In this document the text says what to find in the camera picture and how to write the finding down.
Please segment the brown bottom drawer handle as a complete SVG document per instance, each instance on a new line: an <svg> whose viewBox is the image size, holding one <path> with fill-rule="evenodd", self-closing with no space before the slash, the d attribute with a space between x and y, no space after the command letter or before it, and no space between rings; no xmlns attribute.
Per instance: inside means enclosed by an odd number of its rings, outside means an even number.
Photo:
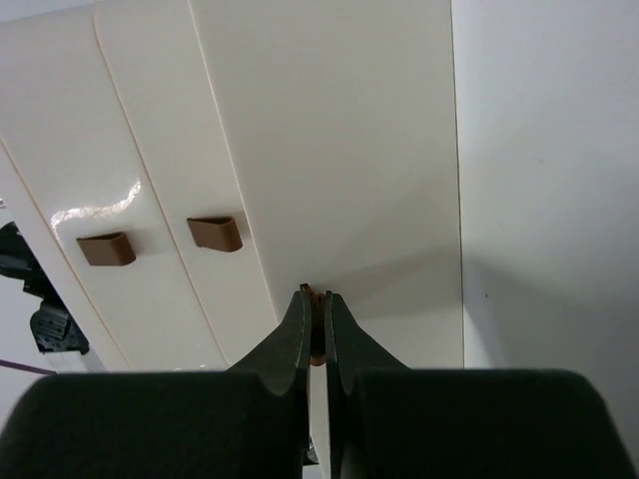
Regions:
<svg viewBox="0 0 639 479"><path fill-rule="evenodd" d="M324 303L325 295L315 292L308 283L300 286L301 291L310 296L312 307L311 330L311 366L325 365L325 330L324 330Z"/></svg>

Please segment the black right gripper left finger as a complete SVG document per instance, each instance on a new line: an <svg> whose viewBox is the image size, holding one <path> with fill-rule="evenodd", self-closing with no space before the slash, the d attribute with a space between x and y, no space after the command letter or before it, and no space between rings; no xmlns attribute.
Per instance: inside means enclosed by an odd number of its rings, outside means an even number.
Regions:
<svg viewBox="0 0 639 479"><path fill-rule="evenodd" d="M225 371L46 376L1 434L5 478L299 478L312 301Z"/></svg>

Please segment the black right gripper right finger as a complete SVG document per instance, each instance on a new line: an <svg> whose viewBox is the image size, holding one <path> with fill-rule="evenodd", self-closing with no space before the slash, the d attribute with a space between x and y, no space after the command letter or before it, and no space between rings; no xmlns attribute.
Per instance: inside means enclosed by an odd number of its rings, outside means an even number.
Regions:
<svg viewBox="0 0 639 479"><path fill-rule="evenodd" d="M324 301L334 478L632 478L608 408L557 369L412 369Z"/></svg>

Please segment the brown top drawer handle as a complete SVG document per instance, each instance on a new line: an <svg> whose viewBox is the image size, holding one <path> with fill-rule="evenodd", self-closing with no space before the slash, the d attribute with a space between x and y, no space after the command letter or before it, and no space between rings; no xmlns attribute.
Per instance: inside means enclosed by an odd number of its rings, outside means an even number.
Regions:
<svg viewBox="0 0 639 479"><path fill-rule="evenodd" d="M137 259L125 232L79 238L76 242L91 266L125 266Z"/></svg>

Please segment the brown drawer handle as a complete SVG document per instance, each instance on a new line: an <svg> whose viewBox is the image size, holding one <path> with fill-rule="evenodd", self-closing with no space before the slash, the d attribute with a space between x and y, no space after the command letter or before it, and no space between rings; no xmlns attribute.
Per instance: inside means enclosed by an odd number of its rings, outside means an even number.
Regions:
<svg viewBox="0 0 639 479"><path fill-rule="evenodd" d="M91 266L125 266L137 259L125 232L79 238L76 242Z"/></svg>
<svg viewBox="0 0 639 479"><path fill-rule="evenodd" d="M234 252L243 247L234 217L188 218L187 224L198 247L220 252Z"/></svg>
<svg viewBox="0 0 639 479"><path fill-rule="evenodd" d="M300 286L301 291L310 296L312 307L311 330L311 366L325 365L325 330L324 330L324 303L325 295L315 292L308 283Z"/></svg>

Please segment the white drawer cabinet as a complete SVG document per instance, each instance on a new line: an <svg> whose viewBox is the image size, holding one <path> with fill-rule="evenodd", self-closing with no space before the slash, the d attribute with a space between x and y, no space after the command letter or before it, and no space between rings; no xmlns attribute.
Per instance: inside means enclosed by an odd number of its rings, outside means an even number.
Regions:
<svg viewBox="0 0 639 479"><path fill-rule="evenodd" d="M105 1L1 26L1 195L111 370L223 368L303 283L463 363L447 1ZM243 247L188 218L234 217ZM125 232L91 266L76 239Z"/></svg>

